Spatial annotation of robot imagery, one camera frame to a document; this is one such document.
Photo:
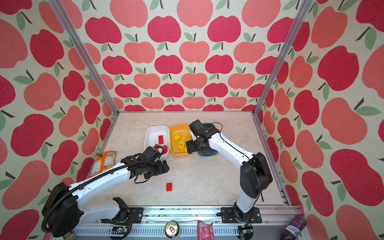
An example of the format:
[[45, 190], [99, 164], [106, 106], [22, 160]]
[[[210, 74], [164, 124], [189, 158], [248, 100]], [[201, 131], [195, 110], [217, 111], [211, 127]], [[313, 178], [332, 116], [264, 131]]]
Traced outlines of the dark teal plastic container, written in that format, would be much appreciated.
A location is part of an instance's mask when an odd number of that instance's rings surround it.
[[[211, 124], [211, 123], [203, 123], [203, 126], [205, 128], [214, 127], [214, 125]], [[214, 156], [214, 155], [217, 155], [217, 154], [218, 154], [218, 151], [213, 150], [213, 149], [209, 149], [209, 150], [205, 150], [205, 151], [202, 151], [202, 152], [198, 152], [198, 155], [201, 156], [201, 157], [210, 157], [210, 156]]]

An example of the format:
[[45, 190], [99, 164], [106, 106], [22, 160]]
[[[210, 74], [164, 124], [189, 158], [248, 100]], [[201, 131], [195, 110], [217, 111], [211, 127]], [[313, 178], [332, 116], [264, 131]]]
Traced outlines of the yellow plastic container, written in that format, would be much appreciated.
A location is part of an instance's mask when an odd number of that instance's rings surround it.
[[190, 154], [187, 151], [186, 143], [192, 140], [192, 135], [188, 124], [174, 125], [170, 128], [170, 148], [175, 157], [187, 157]]

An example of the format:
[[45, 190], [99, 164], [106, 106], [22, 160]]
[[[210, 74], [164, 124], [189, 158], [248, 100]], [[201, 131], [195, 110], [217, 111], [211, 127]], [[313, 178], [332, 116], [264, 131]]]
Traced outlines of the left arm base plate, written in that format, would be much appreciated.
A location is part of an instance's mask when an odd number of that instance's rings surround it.
[[122, 208], [112, 219], [102, 219], [102, 223], [113, 225], [129, 226], [140, 224], [143, 217], [143, 208]]

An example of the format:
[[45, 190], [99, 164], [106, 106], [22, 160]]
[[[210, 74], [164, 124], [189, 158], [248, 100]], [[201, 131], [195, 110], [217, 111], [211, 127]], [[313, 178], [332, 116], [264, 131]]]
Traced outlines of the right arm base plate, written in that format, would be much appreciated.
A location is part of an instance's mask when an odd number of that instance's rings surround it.
[[220, 212], [216, 214], [221, 217], [223, 224], [260, 224], [262, 217], [258, 208], [252, 208], [247, 213], [243, 213], [234, 207], [223, 207]]

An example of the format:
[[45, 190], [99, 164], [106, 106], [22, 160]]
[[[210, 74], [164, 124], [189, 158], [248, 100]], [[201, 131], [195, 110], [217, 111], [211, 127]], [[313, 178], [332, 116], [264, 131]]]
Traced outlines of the yellow round lego piece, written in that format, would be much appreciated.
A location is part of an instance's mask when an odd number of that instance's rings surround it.
[[179, 142], [178, 142], [178, 149], [179, 149], [180, 151], [185, 151], [185, 148], [186, 148], [186, 143], [185, 143], [185, 141], [179, 141]]

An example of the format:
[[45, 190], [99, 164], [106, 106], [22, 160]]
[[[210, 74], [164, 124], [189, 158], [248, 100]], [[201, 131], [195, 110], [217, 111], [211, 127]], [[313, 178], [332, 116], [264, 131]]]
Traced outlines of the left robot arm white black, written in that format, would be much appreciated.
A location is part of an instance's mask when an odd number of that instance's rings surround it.
[[105, 190], [139, 175], [148, 181], [151, 177], [167, 173], [169, 169], [166, 161], [129, 158], [79, 183], [70, 186], [60, 183], [53, 188], [43, 207], [42, 231], [51, 233], [55, 238], [67, 238], [78, 225], [101, 221], [103, 224], [128, 227], [126, 231], [117, 231], [125, 237], [133, 224], [142, 222], [144, 209], [129, 207], [120, 197], [101, 204], [91, 204], [89, 201]]

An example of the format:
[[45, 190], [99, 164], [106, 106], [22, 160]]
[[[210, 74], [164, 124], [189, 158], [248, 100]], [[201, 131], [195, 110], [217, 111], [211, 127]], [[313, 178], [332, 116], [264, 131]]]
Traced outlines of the small red lego brick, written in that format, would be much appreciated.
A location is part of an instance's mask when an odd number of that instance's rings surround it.
[[166, 184], [166, 191], [171, 192], [173, 190], [173, 184], [172, 183], [167, 183]]

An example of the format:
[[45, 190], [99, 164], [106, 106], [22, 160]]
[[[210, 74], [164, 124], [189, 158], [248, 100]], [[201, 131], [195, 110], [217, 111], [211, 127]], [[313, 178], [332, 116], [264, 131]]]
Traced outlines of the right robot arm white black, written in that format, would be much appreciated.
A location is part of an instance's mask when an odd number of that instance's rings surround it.
[[215, 127], [208, 129], [190, 127], [190, 132], [193, 139], [186, 142], [189, 154], [212, 149], [223, 155], [239, 169], [242, 194], [234, 203], [234, 215], [239, 223], [250, 223], [256, 201], [273, 182], [266, 157], [262, 153], [254, 154], [240, 148]]

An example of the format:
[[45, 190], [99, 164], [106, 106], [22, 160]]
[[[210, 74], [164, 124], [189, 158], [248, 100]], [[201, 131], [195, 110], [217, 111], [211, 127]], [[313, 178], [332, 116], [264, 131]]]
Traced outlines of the long red lego brick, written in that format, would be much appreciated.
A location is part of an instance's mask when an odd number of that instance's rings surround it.
[[163, 135], [158, 136], [158, 142], [159, 142], [159, 145], [163, 145], [164, 144], [164, 137], [163, 137]]

